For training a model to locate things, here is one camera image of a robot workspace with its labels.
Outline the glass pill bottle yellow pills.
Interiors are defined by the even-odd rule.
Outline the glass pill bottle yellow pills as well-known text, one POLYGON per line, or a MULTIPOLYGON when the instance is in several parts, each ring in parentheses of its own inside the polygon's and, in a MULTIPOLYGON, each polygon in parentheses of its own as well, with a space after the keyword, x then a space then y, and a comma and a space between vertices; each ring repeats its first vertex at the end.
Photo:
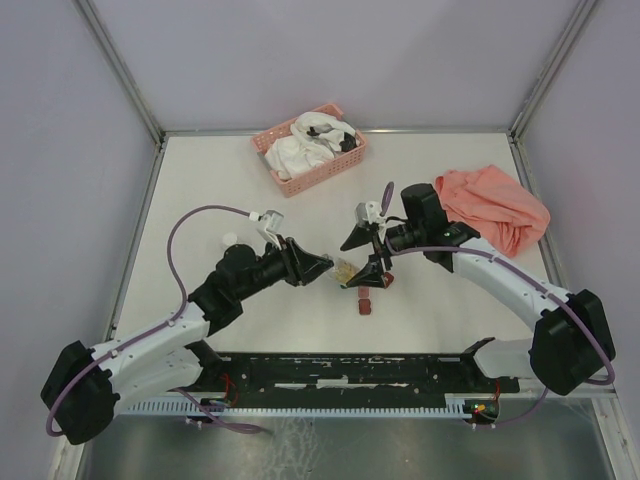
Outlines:
POLYGON ((360 271, 360 267, 341 257, 331 257, 333 267, 328 271, 328 275, 340 286, 346 284, 360 271))

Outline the white bottle cap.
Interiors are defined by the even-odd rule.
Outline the white bottle cap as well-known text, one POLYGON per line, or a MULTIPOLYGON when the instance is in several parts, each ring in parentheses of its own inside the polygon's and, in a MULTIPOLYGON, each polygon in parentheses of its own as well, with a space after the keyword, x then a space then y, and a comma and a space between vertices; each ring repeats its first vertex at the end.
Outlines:
POLYGON ((224 249, 237 245, 238 243, 238 236, 233 232, 228 232, 222 236, 221 244, 224 249))

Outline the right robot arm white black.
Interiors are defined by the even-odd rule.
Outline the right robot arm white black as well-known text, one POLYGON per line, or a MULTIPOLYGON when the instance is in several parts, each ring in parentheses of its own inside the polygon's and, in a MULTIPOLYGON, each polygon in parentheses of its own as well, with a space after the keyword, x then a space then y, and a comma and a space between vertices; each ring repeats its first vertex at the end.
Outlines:
POLYGON ((458 368, 463 386, 481 391, 498 377, 535 377, 566 396, 582 384, 614 383, 616 352, 597 295, 572 293, 520 269, 477 230, 449 220, 430 184, 402 190, 402 218, 387 213, 392 195, 387 185, 381 201, 355 208, 355 226, 340 249, 371 245, 372 253, 348 287, 382 288, 393 258, 420 253, 489 293, 532 332, 529 340, 477 342, 472 358, 458 368))

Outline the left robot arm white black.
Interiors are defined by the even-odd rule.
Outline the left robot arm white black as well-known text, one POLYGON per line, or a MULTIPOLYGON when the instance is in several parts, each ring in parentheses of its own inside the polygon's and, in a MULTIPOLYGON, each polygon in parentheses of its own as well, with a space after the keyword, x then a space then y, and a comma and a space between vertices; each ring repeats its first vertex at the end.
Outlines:
POLYGON ((193 384, 212 389, 221 366, 209 352, 198 352, 205 339, 241 316, 244 300, 278 282, 306 286, 333 265, 292 238, 280 238, 263 254, 245 244, 227 248, 169 317, 123 339, 90 347, 74 341, 61 350, 41 390, 49 410, 46 432, 80 445, 150 397, 193 384))

